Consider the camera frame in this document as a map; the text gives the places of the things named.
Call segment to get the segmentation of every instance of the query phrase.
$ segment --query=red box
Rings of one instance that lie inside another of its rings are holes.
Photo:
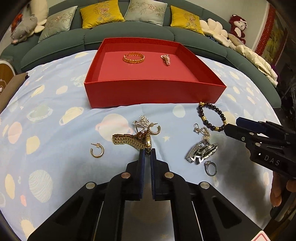
[[[145,60],[139,64],[124,62],[123,55],[130,52],[144,54]],[[160,57],[163,54],[170,55],[169,66]],[[84,86],[92,108],[215,103],[226,88],[209,67],[180,43],[147,38],[104,39]]]

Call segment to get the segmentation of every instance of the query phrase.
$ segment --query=gray plush toy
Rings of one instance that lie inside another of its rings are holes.
[[[17,44],[25,41],[28,37],[34,34],[36,26],[37,18],[35,16],[24,18],[11,34],[11,43]]]

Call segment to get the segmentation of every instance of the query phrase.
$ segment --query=jewelry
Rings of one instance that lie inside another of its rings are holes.
[[[96,143],[96,144],[91,143],[91,144],[94,145],[94,146],[96,146],[97,148],[101,148],[101,149],[102,149],[102,153],[101,153],[100,155],[96,156],[96,155],[94,155],[94,153],[93,153],[94,150],[91,148],[91,155],[92,155],[93,157],[95,157],[95,158],[100,158],[100,157],[102,157],[102,156],[104,155],[104,152],[105,152],[104,147],[103,147],[100,143]]]
[[[128,59],[127,56],[139,56],[139,57],[141,57],[141,59]],[[145,59],[144,54],[136,53],[136,52],[128,53],[127,55],[123,56],[123,61],[130,63],[130,64],[142,63],[144,61],[144,59]]]
[[[139,121],[135,120],[133,124],[136,127],[137,134],[115,134],[112,135],[112,140],[115,145],[128,144],[130,146],[135,147],[136,149],[144,149],[146,155],[150,154],[152,144],[150,135],[158,135],[160,133],[160,126],[157,127],[157,132],[153,132],[150,130],[151,127],[156,125],[157,123],[150,123],[149,120],[144,116],[140,116]],[[142,127],[141,131],[138,131],[137,126]]]
[[[214,174],[210,174],[210,173],[209,173],[209,165],[213,165],[213,166],[214,166],[214,168],[215,168],[215,172],[214,172]],[[217,166],[216,166],[216,164],[213,163],[213,162],[211,162],[211,161],[206,161],[206,162],[205,162],[205,172],[206,172],[206,174],[207,174],[208,176],[210,176],[210,177],[215,176],[215,175],[217,174]]]
[[[170,65],[170,56],[168,54],[164,54],[160,56],[167,66]]]
[[[216,152],[218,145],[210,144],[210,132],[207,128],[202,127],[201,129],[199,129],[198,124],[195,123],[194,131],[198,134],[202,133],[203,137],[200,142],[198,142],[194,147],[190,149],[185,158],[190,163],[195,162],[197,159],[197,164],[200,164],[204,161],[204,159],[208,158]]]
[[[214,110],[215,112],[218,113],[218,115],[221,117],[221,120],[223,121],[223,125],[220,127],[217,126],[213,126],[211,123],[209,123],[209,121],[206,119],[204,113],[203,113],[203,107],[208,107],[211,110]],[[215,105],[209,104],[209,103],[204,103],[204,102],[200,102],[200,104],[198,105],[198,116],[202,119],[203,124],[210,128],[211,131],[223,131],[224,127],[227,125],[226,122],[226,118],[224,116],[224,114],[222,113],[221,110],[219,110],[219,108],[217,108]]]

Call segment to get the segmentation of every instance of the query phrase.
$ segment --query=human hand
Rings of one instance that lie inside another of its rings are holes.
[[[286,189],[290,192],[296,192],[296,180],[288,180]],[[276,172],[273,172],[270,202],[274,207],[278,207],[281,204],[281,179],[280,175]]]

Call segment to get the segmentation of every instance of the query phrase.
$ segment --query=cream blanket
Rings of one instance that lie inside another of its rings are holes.
[[[261,56],[256,54],[252,49],[248,48],[245,45],[238,45],[233,50],[237,51],[244,57],[246,57],[252,64],[256,66],[258,70],[260,70],[268,80],[273,84],[274,87],[277,86],[277,74],[271,68],[270,64],[265,61]]]

